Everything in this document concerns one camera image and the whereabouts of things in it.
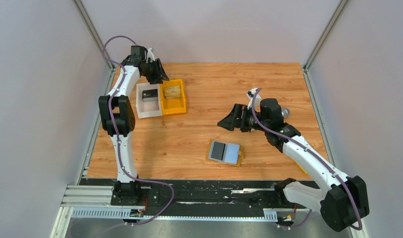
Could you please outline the yellow leather card holder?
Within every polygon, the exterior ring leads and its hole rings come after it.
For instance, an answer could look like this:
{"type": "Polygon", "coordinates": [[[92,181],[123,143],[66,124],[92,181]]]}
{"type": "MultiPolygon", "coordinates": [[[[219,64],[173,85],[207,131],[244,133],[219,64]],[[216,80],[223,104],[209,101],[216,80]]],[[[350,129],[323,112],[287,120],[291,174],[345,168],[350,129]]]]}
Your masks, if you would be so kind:
{"type": "Polygon", "coordinates": [[[211,139],[209,141],[209,145],[208,145],[208,149],[207,149],[207,153],[206,153],[206,157],[205,157],[205,159],[207,161],[213,161],[213,162],[222,163],[222,164],[226,164],[226,165],[230,165],[230,166],[240,167],[242,159],[245,157],[245,153],[243,151],[242,145],[218,141],[218,142],[225,143],[226,148],[225,148],[223,160],[217,161],[217,160],[212,160],[209,158],[210,148],[211,148],[211,144],[213,141],[217,141],[217,140],[211,139]]]}

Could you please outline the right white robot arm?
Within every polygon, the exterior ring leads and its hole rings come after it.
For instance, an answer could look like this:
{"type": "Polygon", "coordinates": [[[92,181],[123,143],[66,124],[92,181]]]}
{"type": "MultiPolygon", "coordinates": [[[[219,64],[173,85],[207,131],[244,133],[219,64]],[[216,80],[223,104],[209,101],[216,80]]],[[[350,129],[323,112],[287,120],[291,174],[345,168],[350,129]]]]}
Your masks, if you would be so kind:
{"type": "Polygon", "coordinates": [[[370,212],[365,181],[360,176],[347,175],[315,151],[300,131],[285,122],[288,111],[277,99],[261,100],[259,112],[255,111],[254,104],[234,104],[217,125],[228,131],[264,132],[269,144],[295,161],[318,185],[313,188],[293,178],[283,180],[274,187],[276,204],[287,207],[295,203],[319,212],[336,232],[347,227],[362,230],[362,218],[370,212]]]}

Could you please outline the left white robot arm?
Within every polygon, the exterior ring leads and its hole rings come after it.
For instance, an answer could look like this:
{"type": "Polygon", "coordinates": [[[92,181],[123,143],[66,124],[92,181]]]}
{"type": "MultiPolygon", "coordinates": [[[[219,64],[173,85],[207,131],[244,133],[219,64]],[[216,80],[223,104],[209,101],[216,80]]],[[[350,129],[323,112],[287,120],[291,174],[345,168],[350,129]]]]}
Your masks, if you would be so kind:
{"type": "Polygon", "coordinates": [[[112,140],[117,164],[111,204],[133,206],[142,201],[143,191],[133,159],[131,141],[136,120],[129,96],[142,76],[150,84],[161,84],[169,78],[160,59],[144,46],[132,46],[119,69],[115,85],[107,95],[99,97],[98,103],[102,127],[112,140]]]}

